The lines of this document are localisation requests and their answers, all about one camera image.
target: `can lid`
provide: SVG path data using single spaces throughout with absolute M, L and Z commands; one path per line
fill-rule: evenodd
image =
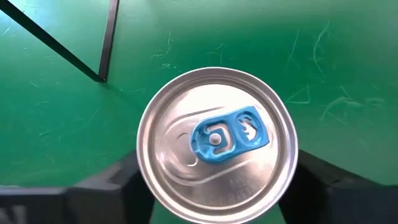
M 293 122 L 260 79 L 228 68 L 166 84 L 139 125 L 137 155 L 152 193 L 197 223 L 243 223 L 285 192 L 297 164 Z

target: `green surface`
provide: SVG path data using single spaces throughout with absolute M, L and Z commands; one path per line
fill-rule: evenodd
M 109 3 L 13 1 L 98 69 Z M 134 150 L 156 91 L 194 68 L 268 83 L 301 149 L 398 184 L 397 1 L 121 0 L 109 82 L 86 78 L 0 12 L 0 183 L 67 185 Z M 153 223 L 184 223 L 159 204 Z M 283 223 L 278 208 L 255 223 Z

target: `black frame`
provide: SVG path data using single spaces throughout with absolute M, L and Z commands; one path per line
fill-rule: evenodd
M 99 62 L 98 74 L 95 73 L 89 66 L 82 62 L 78 57 L 71 53 L 60 42 L 54 39 L 49 33 L 43 30 L 32 19 L 26 16 L 22 11 L 15 7 L 8 0 L 0 0 L 0 10 L 6 13 L 11 19 L 15 20 L 23 28 L 28 30 L 36 38 L 41 40 L 49 46 L 56 53 L 61 55 L 64 59 L 69 61 L 77 69 L 82 71 L 85 75 L 96 82 L 106 82 L 108 79 L 109 63 L 111 59 L 113 35 L 116 27 L 116 19 L 118 16 L 119 0 L 110 0 L 108 21 L 106 23 L 104 43 L 101 52 L 101 60 Z

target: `can rim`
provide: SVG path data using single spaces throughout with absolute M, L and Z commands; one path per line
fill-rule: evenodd
M 217 72 L 217 71 L 222 71 L 222 72 L 234 72 L 234 73 L 242 73 L 244 75 L 247 75 L 248 78 L 254 80 L 255 82 L 262 83 L 262 87 L 267 89 L 267 95 L 270 98 L 273 98 L 273 102 L 276 105 L 277 109 L 279 111 L 280 117 L 283 117 L 285 123 L 284 123 L 284 129 L 289 130 L 287 131 L 287 134 L 291 134 L 292 136 L 289 137 L 289 139 L 293 139 L 294 141 L 290 142 L 289 148 L 293 152 L 291 157 L 290 157 L 290 164 L 285 164 L 282 168 L 282 172 L 280 173 L 278 180 L 274 184 L 274 186 L 271 187 L 271 190 L 276 191 L 275 196 L 272 198 L 272 200 L 267 200 L 266 203 L 263 202 L 263 199 L 260 200 L 258 203 L 254 204 L 252 209 L 252 212 L 250 215 L 238 215 L 239 213 L 227 215 L 230 217 L 228 220 L 225 222 L 217 222 L 217 223 L 230 223 L 232 220 L 235 220 L 234 223 L 244 223 L 248 222 L 249 220 L 252 220 L 261 214 L 263 214 L 265 211 L 270 209 L 277 201 L 281 198 L 281 196 L 284 194 L 284 192 L 287 190 L 287 187 L 290 185 L 290 182 L 292 181 L 292 177 L 294 175 L 296 166 L 297 166 L 297 160 L 298 160 L 298 142 L 297 142 L 297 134 L 294 128 L 293 121 L 287 112 L 286 107 L 284 106 L 283 102 L 280 100 L 276 92 L 266 83 L 264 83 L 262 80 L 259 78 L 246 73 L 242 72 L 239 70 L 231 69 L 231 68 L 224 68 L 224 67 L 205 67 L 205 68 L 198 68 L 195 70 L 190 70 L 188 72 L 183 73 L 182 75 L 179 75 L 169 81 L 166 85 L 164 85 L 150 100 L 150 102 L 147 104 L 140 123 L 138 127 L 138 132 L 137 132 L 137 141 L 136 141 L 136 151 L 137 151 L 137 158 L 138 158 L 138 164 L 139 168 L 141 170 L 141 174 L 152 192 L 152 194 L 155 196 L 155 198 L 166 208 L 168 208 L 169 211 L 171 211 L 174 215 L 183 218 L 185 220 L 188 220 L 190 222 L 196 222 L 196 223 L 208 223 L 210 222 L 211 216 L 209 215 L 200 215 L 200 218 L 198 217 L 193 217 L 190 215 L 190 213 L 193 213 L 191 210 L 179 205 L 172 197 L 170 197 L 166 191 L 162 188 L 162 186 L 159 184 L 159 181 L 156 179 L 156 176 L 154 174 L 153 168 L 149 165 L 150 161 L 149 158 L 146 156 L 148 152 L 141 152 L 143 145 L 146 144 L 144 142 L 145 138 L 143 136 L 148 135 L 149 133 L 149 127 L 146 127 L 146 120 L 148 117 L 151 116 L 150 111 L 152 107 L 154 107 L 154 102 L 157 101 L 159 98 L 161 98 L 161 94 L 164 93 L 164 91 L 169 88 L 169 86 L 176 82 L 177 79 L 187 76 L 192 73 L 197 73 L 197 72 Z

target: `pull tab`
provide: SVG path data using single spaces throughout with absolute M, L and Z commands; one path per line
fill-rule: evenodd
M 226 124 L 232 146 L 216 153 L 228 145 L 222 128 L 209 131 L 210 127 Z M 269 143 L 267 129 L 254 106 L 208 118 L 193 129 L 191 147 L 197 157 L 205 162 L 220 163 L 244 152 L 258 149 Z

